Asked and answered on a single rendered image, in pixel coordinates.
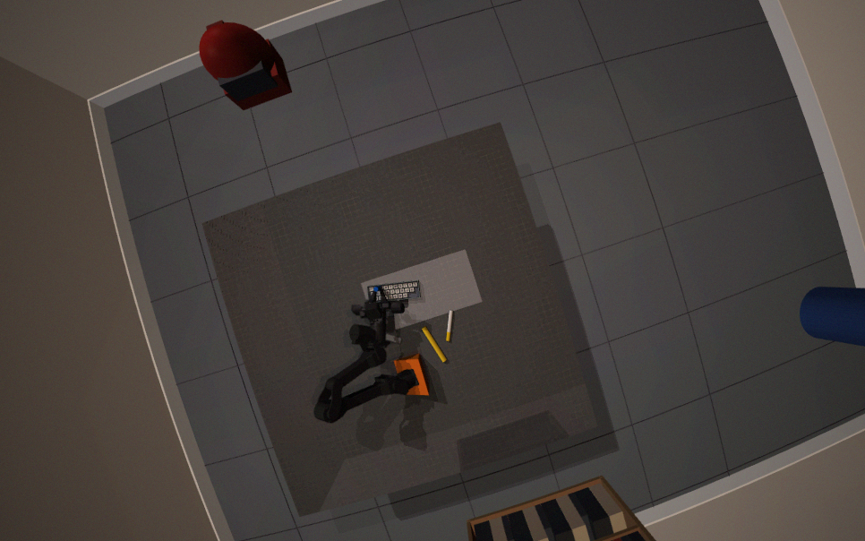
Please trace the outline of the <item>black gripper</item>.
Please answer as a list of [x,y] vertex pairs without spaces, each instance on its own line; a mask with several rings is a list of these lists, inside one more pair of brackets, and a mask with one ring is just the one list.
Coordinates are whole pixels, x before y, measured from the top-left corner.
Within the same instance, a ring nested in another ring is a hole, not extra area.
[[[364,304],[376,302],[376,295],[377,295],[377,292],[372,291],[372,295],[371,295],[370,299],[367,302],[364,302]],[[371,324],[369,323],[370,328],[372,328],[372,327],[385,328],[385,312],[390,312],[390,311],[392,311],[393,313],[404,313],[405,312],[405,306],[403,305],[403,303],[398,302],[398,303],[392,303],[391,304],[390,301],[387,301],[387,299],[385,299],[385,295],[384,295],[382,286],[381,286],[381,303],[382,303],[382,306],[380,306],[380,308],[384,309],[384,316],[383,316],[382,322],[378,322],[378,320],[375,320],[375,321],[371,322]],[[356,316],[360,316],[360,311],[362,308],[363,307],[361,307],[360,305],[352,305],[352,313],[354,313]]]

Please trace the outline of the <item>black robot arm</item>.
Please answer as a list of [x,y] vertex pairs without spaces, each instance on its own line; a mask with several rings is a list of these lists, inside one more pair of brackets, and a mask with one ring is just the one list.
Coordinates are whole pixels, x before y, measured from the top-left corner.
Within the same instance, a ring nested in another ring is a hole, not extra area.
[[[370,324],[375,320],[382,322],[383,316],[384,309],[381,309],[377,302],[366,303],[360,311],[361,319],[368,318]],[[351,326],[349,334],[352,344],[360,345],[363,354],[354,364],[349,365],[326,381],[313,413],[317,419],[328,423],[335,423],[349,409],[368,403],[369,400],[380,395],[406,395],[408,389],[419,385],[414,370],[407,369],[398,373],[397,377],[385,374],[378,375],[378,377],[374,377],[375,383],[371,386],[341,398],[342,388],[351,383],[357,375],[367,369],[385,364],[387,358],[385,358],[384,348],[390,344],[390,341],[385,340],[385,328],[383,327],[370,328],[355,322]],[[330,396],[331,399],[329,399]]]

